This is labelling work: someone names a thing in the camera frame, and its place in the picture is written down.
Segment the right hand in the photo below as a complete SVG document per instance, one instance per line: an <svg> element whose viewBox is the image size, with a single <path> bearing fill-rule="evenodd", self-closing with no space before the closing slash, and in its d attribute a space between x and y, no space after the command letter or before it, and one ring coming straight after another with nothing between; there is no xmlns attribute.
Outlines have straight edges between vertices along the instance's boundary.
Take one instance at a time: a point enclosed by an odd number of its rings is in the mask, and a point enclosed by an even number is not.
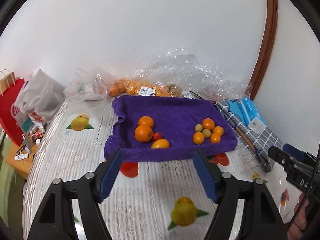
<svg viewBox="0 0 320 240"><path fill-rule="evenodd" d="M287 232L288 240L295 240L295 239L299 240L302 238L303 230L305 230L308 224L305 216L305 208L308 206L308 204L309 204L309 199L307 198L299 214L295 218L295 221L293 222L293 224L291 225L291 227Z"/></svg>

